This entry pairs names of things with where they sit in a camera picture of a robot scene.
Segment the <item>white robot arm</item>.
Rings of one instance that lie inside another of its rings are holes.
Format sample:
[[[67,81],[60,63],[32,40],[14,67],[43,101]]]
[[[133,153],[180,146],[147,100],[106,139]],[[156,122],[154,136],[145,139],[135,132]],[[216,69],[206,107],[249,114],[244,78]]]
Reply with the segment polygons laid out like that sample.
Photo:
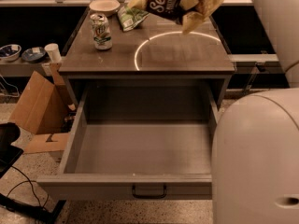
[[[289,86],[230,105],[212,146],[213,224],[299,224],[299,0],[251,0]]]

